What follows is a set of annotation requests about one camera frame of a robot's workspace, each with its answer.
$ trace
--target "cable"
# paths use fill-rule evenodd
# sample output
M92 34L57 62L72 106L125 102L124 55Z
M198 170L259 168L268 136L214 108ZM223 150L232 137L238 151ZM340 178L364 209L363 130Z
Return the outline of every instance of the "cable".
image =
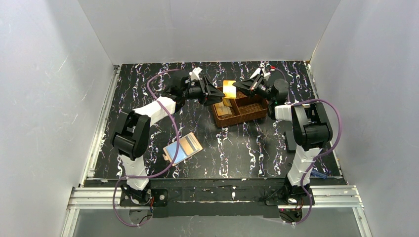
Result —
M303 198L301 198L301 207L298 210L301 210L302 206L304 206L304 199Z
M284 214L284 215L286 215L288 218L289 218L289 221L291 221L291 222L294 222L294 218L292 218L291 216L289 216L288 214L286 214L285 212L283 212L283 211L279 211L279 213L280 214Z
M141 224L141 222L143 222L144 218L150 217L150 216L152 216L152 215L146 215L146 216L144 216L143 219L141 219L140 223L138 223L138 224Z
M173 118L173 116L170 114L170 112L169 112L169 110L167 110L166 109L166 107L160 102L160 101L158 101L157 100L157 96L154 94L154 92L151 90L151 88L150 88L150 82L152 81L152 80L154 80L154 79L156 79L158 76L160 76L160 75L164 75L164 74L166 74L166 73L168 73L168 72L174 72L174 71L179 71L180 69L171 69L171 70L166 70L166 71L163 71L163 72L160 72L160 73L158 73L157 75L155 75L154 77L152 77L150 80L148 80L147 81L147 89L148 89L148 91L150 92L150 94L153 96L153 98L157 101L157 103L160 105L160 107L167 113L167 115L168 115L168 117L169 117L169 119L170 119L170 121L172 122L172 124L173 124L173 126L174 126L174 130L175 130L175 132L176 132L176 151L175 151L175 153L174 153L174 157L173 157L173 159L172 159L172 161L170 162L170 164L164 169L164 170L162 170L162 171L160 171L159 173L157 173L157 174L153 174L153 175L149 175L149 176L137 176L137 175L126 175L126 176L123 176L123 177L121 177L121 178L119 178L118 180L117 180L117 183L116 183L116 185L115 185L115 189L114 189L114 194L113 194L113 196L112 196L112 208L113 208L113 210L114 210L114 213L115 213L115 215L116 215L116 217L118 218L118 220L122 223L122 224L124 224L124 225L126 225L126 226L129 226L129 227L138 227L138 226L142 226L142 225L144 225L144 224L146 224L149 220L151 220L151 218L150 219L148 219L147 221L145 221L144 223L139 223L139 224L136 224L136 225L133 225L133 224L129 224L129 223L127 223L127 222L125 222L120 216L119 216L119 214L118 214L118 212L117 212L117 209L116 209L116 206L115 206L115 195L116 195L116 193L117 193L117 189L118 189L118 187L119 187L119 183L122 181L122 180L126 180L127 178L132 178L132 179L150 179L150 178L155 178L155 177L157 177L157 176L160 176L160 175L162 175L162 174L164 174L166 171L168 171L169 169L170 169L170 167L174 164L174 161L176 160L176 158L177 158L177 153L179 152L179 131L178 131L178 129L177 129L177 126L176 126L176 123L175 123L175 121L174 121L174 118Z
M154 203L154 197L153 197L153 200L151 200L151 204L150 204L150 212L151 212L151 214L153 214L153 203Z
M322 156L325 156L327 154L330 154L336 148L337 144L339 143L340 136L342 135L342 118L340 117L340 113L337 110L337 108L332 103L330 103L330 102L328 102L326 100L323 100L323 99L311 99L311 100L301 101L301 102L298 102L298 103L296 103L294 105L308 104L308 103L311 103L311 102L323 102L325 104L328 104L335 111L336 116L337 116L337 123L338 123L338 131L337 131L337 137L336 137L335 143L333 144L333 146L329 150L327 150L324 153L320 153L317 156L315 156L314 159L313 159L313 161L316 161L318 158L320 158ZM300 221L293 222L295 224L301 224L302 222L304 222L305 220L307 220L308 216L311 213L311 208L313 207L313 201L311 200L310 193L307 191L307 189L305 189L305 187L303 185L304 184L304 178L305 178L305 176L307 175L308 171L313 168L313 166L314 166L314 162L312 162L311 165L305 170L305 172L304 172L304 174L302 175L302 178L301 178L301 187L304 190L304 192L307 194L307 196L309 197L308 200L310 201L310 205L308 207L307 214Z
M269 195L267 198L264 198L260 201L267 201L268 199L270 199L271 197L273 197L280 189L277 189L276 191L274 191L271 195Z

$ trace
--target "metal frame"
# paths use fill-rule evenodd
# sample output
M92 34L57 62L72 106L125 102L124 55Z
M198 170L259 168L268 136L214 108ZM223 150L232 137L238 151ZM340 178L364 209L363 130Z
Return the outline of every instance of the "metal frame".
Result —
M106 93L105 102L100 112L99 122L94 133L93 142L90 146L89 157L87 160L87 165L84 168L82 179L80 180L80 185L83 186L87 178L93 177L94 170L96 167L97 157L100 151L100 145L102 143L103 135L106 128L106 121L111 110L112 100L114 98L116 85L118 82L119 73L121 72L121 66L115 65L114 74L109 84L108 92Z
M358 224L359 232L361 237L371 237L373 236L368 226L367 218L365 218L364 209L360 207L352 208L355 214L356 223Z
M313 92L316 98L317 89L314 84L314 79L310 71L310 65L305 64L309 75L309 80L313 88ZM112 209L112 195L115 188L84 188L84 182L87 178L93 177L94 169L96 166L97 155L100 150L100 143L103 138L103 133L106 127L107 116L109 114L112 99L115 93L116 82L118 81L121 67L116 66L114 76L110 83L108 93L102 108L100 120L95 132L94 140L92 142L89 159L84 169L82 180L80 181L81 188L73 188L70 196L70 200L67 206L66 221L62 231L62 237L72 237L75 231L76 223L81 209ZM340 164L336 158L339 171ZM359 231L362 237L371 237L371 231L369 229L365 214L363 211L363 203L358 193L356 186L352 185L336 185L336 186L310 186L313 191L315 205L313 208L336 208L346 207L352 208L354 216L356 218ZM121 207L119 206L121 191L116 191L115 205L117 209L148 209L149 207L135 206L135 207ZM279 209L294 208L289 205L280 205Z

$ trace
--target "white enclosure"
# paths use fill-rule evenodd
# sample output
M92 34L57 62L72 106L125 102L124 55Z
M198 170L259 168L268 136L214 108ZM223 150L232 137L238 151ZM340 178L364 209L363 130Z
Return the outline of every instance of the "white enclosure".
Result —
M79 0L114 64L310 60L339 0Z
M1 0L0 236L60 234L113 64L251 60L311 60L373 234L417 236L418 55L413 0Z
M312 59L320 97L342 114L337 156L374 236L419 233L418 55L418 1L343 0Z
M112 72L76 0L0 1L0 236L59 236Z

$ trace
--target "red wire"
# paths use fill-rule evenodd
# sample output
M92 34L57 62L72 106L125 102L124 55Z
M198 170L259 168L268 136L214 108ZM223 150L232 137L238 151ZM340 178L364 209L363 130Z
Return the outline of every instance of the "red wire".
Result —
M304 205L304 199L303 198L301 198L301 207L299 208L299 210L301 210L302 209L302 206Z
M151 199L150 208L153 207L153 203L154 203L154 197L153 197L153 199Z

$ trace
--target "blue object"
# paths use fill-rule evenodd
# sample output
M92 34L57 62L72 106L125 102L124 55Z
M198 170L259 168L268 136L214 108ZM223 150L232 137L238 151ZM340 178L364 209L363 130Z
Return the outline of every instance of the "blue object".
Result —
M320 177L322 179L326 179L327 178L327 175L326 174L319 173L319 172L317 172L315 170L312 170L311 171L311 175Z
M176 153L176 143L177 141L173 142L172 144L166 147L166 151L168 152L168 155L170 156L171 159L173 159L174 154ZM179 151L177 152L177 157L174 160L174 164L177 164L186 158L187 158L187 155L185 151L182 149L182 146L179 146Z

